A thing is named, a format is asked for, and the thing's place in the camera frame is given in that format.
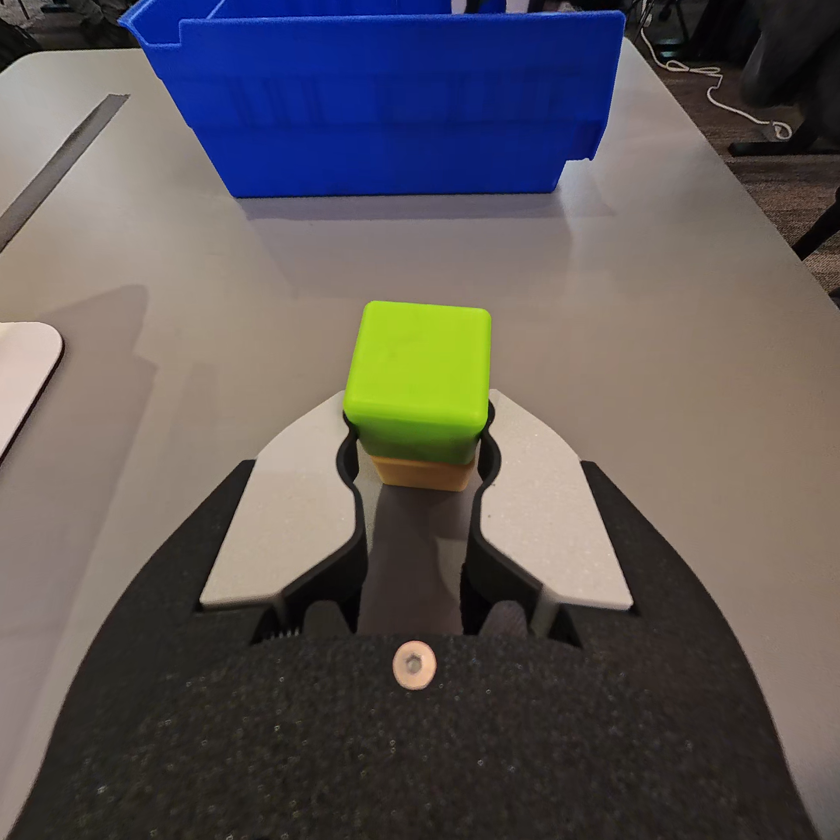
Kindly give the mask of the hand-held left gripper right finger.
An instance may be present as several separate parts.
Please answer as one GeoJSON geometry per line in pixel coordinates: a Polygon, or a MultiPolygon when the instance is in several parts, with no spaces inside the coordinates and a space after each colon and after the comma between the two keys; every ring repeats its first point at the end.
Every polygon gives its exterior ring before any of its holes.
{"type": "Polygon", "coordinates": [[[465,634],[478,634],[500,602],[518,604],[527,632],[538,636],[572,636],[573,606],[633,609],[585,465],[497,389],[489,393],[477,473],[463,563],[465,634]]]}

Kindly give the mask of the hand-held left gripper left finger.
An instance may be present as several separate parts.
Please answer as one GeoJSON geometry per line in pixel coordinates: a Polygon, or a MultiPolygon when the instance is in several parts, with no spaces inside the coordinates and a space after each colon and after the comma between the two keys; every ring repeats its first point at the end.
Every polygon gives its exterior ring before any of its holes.
{"type": "Polygon", "coordinates": [[[337,392],[257,456],[203,591],[205,611],[270,606],[284,630],[309,606],[335,602],[358,627],[366,577],[355,427],[337,392]]]}

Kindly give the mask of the yellow cube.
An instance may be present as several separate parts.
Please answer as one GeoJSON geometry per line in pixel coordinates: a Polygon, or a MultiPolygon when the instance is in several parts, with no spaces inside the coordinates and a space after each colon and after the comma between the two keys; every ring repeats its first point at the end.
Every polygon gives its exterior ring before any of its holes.
{"type": "Polygon", "coordinates": [[[386,486],[445,492],[463,491],[476,470],[476,457],[463,465],[381,456],[371,462],[386,486]]]}

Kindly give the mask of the green cube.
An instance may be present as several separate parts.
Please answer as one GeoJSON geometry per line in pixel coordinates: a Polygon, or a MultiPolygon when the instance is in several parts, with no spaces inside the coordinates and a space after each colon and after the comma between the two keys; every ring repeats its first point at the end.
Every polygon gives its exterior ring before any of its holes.
{"type": "Polygon", "coordinates": [[[367,454],[470,462],[488,418],[490,346],[486,309],[368,302],[343,396],[367,454]]]}

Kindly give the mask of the blue plastic bin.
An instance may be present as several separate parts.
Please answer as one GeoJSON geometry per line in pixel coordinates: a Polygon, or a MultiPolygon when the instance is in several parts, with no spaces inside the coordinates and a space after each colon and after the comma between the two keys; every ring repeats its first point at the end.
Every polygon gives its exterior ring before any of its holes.
{"type": "Polygon", "coordinates": [[[236,198],[545,194],[595,156],[625,17],[147,1],[119,24],[236,198]]]}

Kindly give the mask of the grey desk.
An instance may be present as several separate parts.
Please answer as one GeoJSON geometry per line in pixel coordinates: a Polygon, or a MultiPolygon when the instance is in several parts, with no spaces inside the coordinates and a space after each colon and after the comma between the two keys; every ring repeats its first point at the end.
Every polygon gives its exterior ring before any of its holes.
{"type": "Polygon", "coordinates": [[[391,299],[491,313],[493,387],[701,579],[838,838],[838,309],[636,49],[550,195],[241,203],[141,51],[41,52],[2,73],[2,210],[114,94],[2,252],[2,320],[65,341],[2,463],[2,837],[123,590],[391,299]]]}

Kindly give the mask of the wooden document stand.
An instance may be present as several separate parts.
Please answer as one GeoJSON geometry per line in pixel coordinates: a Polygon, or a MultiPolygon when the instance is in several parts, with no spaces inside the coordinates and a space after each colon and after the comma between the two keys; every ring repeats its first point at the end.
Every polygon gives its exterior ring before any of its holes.
{"type": "Polygon", "coordinates": [[[43,322],[1,323],[1,457],[13,444],[64,352],[43,322]]]}

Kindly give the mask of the black office chair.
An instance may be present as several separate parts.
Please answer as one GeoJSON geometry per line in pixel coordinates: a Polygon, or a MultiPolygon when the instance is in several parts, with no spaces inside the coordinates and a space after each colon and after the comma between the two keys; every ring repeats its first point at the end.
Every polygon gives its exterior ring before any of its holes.
{"type": "Polygon", "coordinates": [[[804,154],[839,143],[839,2],[752,2],[760,37],[740,80],[757,109],[796,106],[803,118],[787,141],[731,143],[732,156],[804,154]]]}

